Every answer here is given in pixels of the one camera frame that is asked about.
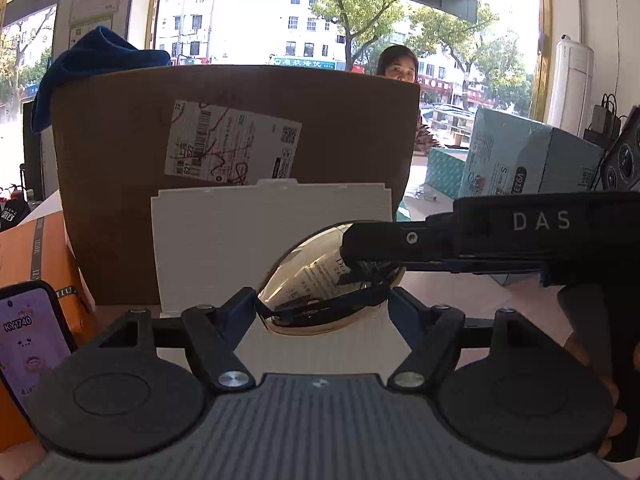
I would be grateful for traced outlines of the operator right hand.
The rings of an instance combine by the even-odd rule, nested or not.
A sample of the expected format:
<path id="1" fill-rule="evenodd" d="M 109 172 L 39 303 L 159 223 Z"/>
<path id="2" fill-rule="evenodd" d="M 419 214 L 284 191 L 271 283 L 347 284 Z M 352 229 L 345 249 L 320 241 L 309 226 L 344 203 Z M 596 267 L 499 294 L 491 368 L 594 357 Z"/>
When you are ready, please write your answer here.
<path id="1" fill-rule="evenodd" d="M 592 370 L 612 380 L 617 388 L 617 411 L 626 426 L 612 437 L 606 459 L 632 460 L 639 446 L 639 303 L 622 282 L 566 285 L 558 292 L 559 304 L 570 321 L 576 342 L 589 356 Z"/>

